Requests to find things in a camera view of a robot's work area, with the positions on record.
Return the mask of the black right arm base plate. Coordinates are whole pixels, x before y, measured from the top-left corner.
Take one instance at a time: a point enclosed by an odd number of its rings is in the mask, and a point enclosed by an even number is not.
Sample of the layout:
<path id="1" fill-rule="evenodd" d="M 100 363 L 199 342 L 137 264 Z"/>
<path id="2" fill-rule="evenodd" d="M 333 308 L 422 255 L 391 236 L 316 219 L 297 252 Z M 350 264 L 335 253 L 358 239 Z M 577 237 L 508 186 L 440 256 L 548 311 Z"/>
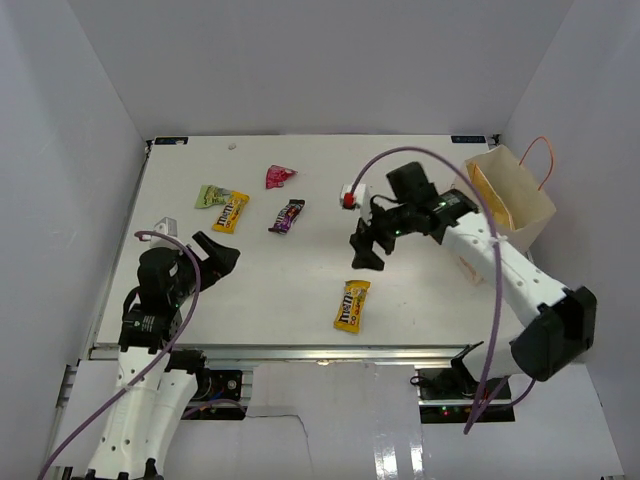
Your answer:
<path id="1" fill-rule="evenodd" d="M 418 369 L 409 380 L 418 394 L 420 419 L 423 425 L 466 424 L 471 414 L 476 388 L 462 391 L 450 380 L 448 368 Z M 505 384 L 484 413 L 479 423 L 512 423 L 515 421 L 511 389 Z"/>

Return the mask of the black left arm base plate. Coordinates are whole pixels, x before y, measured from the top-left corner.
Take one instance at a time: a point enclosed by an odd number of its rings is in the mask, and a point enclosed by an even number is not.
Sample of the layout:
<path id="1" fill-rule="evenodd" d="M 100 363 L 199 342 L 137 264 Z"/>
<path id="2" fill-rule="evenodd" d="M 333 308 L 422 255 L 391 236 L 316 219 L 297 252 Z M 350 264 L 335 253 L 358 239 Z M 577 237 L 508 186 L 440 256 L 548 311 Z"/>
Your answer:
<path id="1" fill-rule="evenodd" d="M 198 388 L 186 407 L 185 420 L 240 421 L 245 418 L 241 370 L 204 368 L 196 374 L 196 379 Z"/>

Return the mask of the purple chocolate bar wrapper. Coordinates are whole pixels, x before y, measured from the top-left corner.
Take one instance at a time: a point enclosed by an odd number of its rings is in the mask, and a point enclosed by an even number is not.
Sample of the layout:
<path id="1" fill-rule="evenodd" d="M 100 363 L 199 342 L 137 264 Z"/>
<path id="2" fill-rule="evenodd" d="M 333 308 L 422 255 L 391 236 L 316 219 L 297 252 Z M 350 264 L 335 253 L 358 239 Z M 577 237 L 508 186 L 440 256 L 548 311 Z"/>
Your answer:
<path id="1" fill-rule="evenodd" d="M 268 228 L 269 232 L 278 234 L 287 234 L 301 211 L 306 201 L 303 199 L 290 199 L 288 203 L 279 211 L 273 225 Z"/>

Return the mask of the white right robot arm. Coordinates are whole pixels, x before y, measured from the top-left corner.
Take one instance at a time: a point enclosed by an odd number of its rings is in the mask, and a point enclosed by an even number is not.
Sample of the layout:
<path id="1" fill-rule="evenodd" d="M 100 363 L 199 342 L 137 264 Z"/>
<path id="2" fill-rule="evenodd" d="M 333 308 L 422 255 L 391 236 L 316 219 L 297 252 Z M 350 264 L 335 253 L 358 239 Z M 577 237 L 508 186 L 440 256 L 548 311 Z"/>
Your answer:
<path id="1" fill-rule="evenodd" d="M 458 189 L 436 190 L 423 167 L 410 162 L 387 175 L 391 208 L 375 203 L 363 184 L 345 185 L 341 204 L 360 212 L 349 243 L 355 269 L 381 271 L 398 238 L 419 233 L 462 258 L 485 280 L 523 329 L 493 347 L 471 345 L 451 362 L 451 384 L 461 397 L 484 391 L 488 379 L 525 374 L 537 382 L 552 378 L 593 344 L 597 300 L 586 287 L 572 290 L 545 274 L 509 242 L 498 238 L 479 205 Z"/>

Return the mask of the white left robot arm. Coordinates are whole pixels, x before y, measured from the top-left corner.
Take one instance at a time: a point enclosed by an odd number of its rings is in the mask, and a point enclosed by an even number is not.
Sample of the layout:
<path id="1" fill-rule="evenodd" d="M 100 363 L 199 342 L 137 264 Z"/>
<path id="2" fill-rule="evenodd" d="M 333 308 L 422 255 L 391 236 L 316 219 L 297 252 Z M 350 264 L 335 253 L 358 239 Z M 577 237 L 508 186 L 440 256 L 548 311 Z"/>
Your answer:
<path id="1" fill-rule="evenodd" d="M 140 255 L 138 285 L 123 308 L 116 391 L 88 479 L 163 478 L 183 412 L 211 387 L 203 353 L 174 348 L 191 319 L 180 309 L 229 275 L 240 252 L 197 232 L 193 239 L 206 254 L 199 258 L 167 234 L 154 236 L 161 243 Z"/>

